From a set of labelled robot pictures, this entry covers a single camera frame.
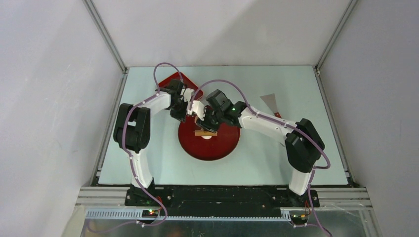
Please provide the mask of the wooden dough roller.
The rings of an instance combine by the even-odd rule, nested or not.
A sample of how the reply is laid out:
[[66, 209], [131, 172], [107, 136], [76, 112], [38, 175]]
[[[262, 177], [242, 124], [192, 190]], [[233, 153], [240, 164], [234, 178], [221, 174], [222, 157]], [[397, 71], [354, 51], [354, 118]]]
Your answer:
[[197, 125], [195, 125], [194, 134], [195, 134], [195, 136], [200, 136], [200, 137], [203, 137], [203, 136], [217, 136], [218, 135], [217, 132], [211, 132], [211, 131], [204, 130], [203, 128], [201, 128]]

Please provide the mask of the round red plate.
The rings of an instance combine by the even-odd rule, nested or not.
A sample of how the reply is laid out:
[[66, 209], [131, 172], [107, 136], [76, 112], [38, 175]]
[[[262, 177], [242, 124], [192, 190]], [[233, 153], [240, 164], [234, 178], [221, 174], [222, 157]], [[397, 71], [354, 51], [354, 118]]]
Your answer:
[[240, 140], [240, 128], [221, 124], [217, 134], [205, 139], [203, 130], [195, 124], [194, 117], [187, 117], [178, 127], [178, 139], [183, 150], [190, 156], [213, 161], [231, 154]]

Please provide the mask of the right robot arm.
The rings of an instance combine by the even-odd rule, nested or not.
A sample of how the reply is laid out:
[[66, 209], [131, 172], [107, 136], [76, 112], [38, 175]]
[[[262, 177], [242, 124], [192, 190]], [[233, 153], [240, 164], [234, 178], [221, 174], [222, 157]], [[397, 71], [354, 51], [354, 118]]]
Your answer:
[[292, 167], [288, 202], [293, 206], [305, 203], [315, 163], [325, 149], [313, 123], [305, 118], [294, 122], [271, 116], [244, 101], [232, 103], [218, 89], [207, 96], [206, 101], [208, 104], [204, 105], [192, 98], [187, 106], [187, 114], [195, 115], [196, 124], [203, 130], [216, 133], [223, 124], [253, 130], [278, 141], [286, 148], [288, 162]]

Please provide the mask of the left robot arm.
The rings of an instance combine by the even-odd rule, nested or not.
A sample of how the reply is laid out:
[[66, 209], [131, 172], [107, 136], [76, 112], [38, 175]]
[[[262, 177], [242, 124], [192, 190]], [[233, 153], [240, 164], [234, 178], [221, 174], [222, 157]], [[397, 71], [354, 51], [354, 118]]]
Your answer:
[[156, 199], [156, 192], [149, 188], [154, 178], [146, 155], [151, 137], [151, 118], [162, 110], [168, 110], [172, 118], [184, 122], [194, 93], [195, 89], [173, 79], [151, 97], [137, 104], [122, 103], [119, 106], [113, 139], [127, 153], [133, 178], [131, 184], [141, 188], [137, 199], [143, 205], [152, 205]]

